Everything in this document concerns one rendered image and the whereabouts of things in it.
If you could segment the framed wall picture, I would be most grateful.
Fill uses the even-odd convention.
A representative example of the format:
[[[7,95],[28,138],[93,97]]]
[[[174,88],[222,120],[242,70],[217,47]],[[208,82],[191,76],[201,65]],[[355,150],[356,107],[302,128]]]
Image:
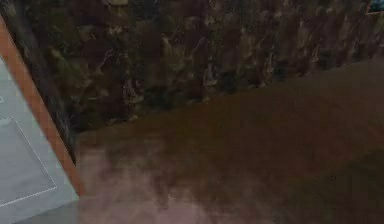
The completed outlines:
[[[380,14],[384,13],[384,0],[370,0],[367,5],[366,14]]]

